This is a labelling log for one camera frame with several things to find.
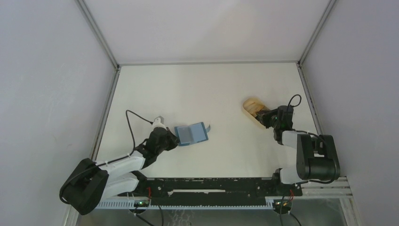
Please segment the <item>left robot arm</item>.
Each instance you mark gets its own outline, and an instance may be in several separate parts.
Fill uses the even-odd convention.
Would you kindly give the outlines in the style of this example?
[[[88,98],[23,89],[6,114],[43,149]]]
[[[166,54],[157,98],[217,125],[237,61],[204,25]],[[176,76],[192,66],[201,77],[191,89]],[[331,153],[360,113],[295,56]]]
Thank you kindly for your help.
[[[168,127],[155,127],[147,139],[117,159],[94,162],[85,158],[61,186],[59,199],[86,215],[112,196],[129,192],[142,196],[147,183],[134,172],[150,166],[163,151],[176,148],[179,142]]]

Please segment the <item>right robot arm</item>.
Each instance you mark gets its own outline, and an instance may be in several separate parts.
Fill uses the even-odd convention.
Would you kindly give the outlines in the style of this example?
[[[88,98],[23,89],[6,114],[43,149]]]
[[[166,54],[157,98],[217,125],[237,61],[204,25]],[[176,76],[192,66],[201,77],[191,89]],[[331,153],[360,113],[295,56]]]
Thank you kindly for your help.
[[[314,133],[293,128],[294,107],[281,105],[270,110],[265,106],[253,116],[267,129],[273,129],[274,140],[295,150],[295,164],[277,170],[279,178],[272,182],[272,191],[284,196],[292,184],[316,182],[330,184],[340,176],[340,167],[334,139],[331,135]]]

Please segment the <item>blue leather card holder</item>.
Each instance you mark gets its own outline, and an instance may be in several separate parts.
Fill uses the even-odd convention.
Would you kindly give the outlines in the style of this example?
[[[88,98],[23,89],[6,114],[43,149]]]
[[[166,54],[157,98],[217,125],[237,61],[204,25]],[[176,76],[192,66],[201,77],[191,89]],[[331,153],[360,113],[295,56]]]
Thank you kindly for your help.
[[[208,140],[208,132],[211,126],[205,126],[204,122],[192,125],[176,126],[175,133],[179,138],[179,146],[188,146]]]

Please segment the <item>orange credit card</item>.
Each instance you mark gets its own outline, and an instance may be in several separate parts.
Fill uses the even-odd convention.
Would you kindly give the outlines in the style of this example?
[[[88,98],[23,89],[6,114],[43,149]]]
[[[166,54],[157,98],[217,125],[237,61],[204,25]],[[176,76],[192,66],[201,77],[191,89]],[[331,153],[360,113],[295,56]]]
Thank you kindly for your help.
[[[270,111],[270,109],[268,107],[266,107],[265,105],[254,105],[252,107],[252,109],[250,110],[250,113],[252,116],[256,117],[258,112],[261,111]]]

